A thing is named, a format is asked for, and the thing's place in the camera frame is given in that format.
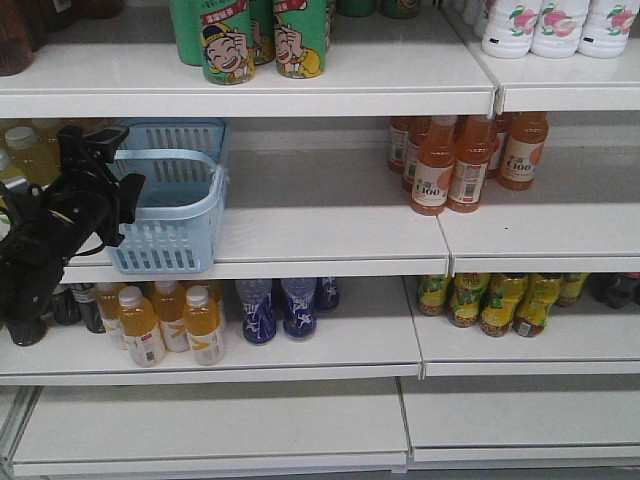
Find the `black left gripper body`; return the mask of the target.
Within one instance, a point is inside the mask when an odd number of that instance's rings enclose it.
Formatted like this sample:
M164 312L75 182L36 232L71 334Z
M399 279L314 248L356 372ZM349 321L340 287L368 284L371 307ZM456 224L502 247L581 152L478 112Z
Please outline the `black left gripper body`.
M47 188L47 210L62 224L56 232L64 246L81 246L92 234L106 246L123 241L119 184L107 167L114 156L104 149L62 156L61 175Z

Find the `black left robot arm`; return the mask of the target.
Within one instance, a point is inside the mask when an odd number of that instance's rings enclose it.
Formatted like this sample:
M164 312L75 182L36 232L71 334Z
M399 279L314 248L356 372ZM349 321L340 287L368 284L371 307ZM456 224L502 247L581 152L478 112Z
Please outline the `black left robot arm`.
M117 247L125 238L120 226L134 222L145 178L117 179L108 168L129 132L114 126L86 135L66 126L57 135L61 173L51 184L2 187L11 227L1 241L1 321L15 344L45 336L41 316L86 240L97 234L103 246Z

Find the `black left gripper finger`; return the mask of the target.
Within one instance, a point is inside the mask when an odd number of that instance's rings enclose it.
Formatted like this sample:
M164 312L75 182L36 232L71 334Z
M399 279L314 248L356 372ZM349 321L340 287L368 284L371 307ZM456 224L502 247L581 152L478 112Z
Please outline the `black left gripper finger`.
M146 177L138 173L130 173L119 181L116 187L116 215L119 224L135 222L137 204L145 181Z
M57 133L61 164L80 165L89 159L111 164L115 161L116 151L129 133L130 128L121 125L89 134L79 126L64 126Z

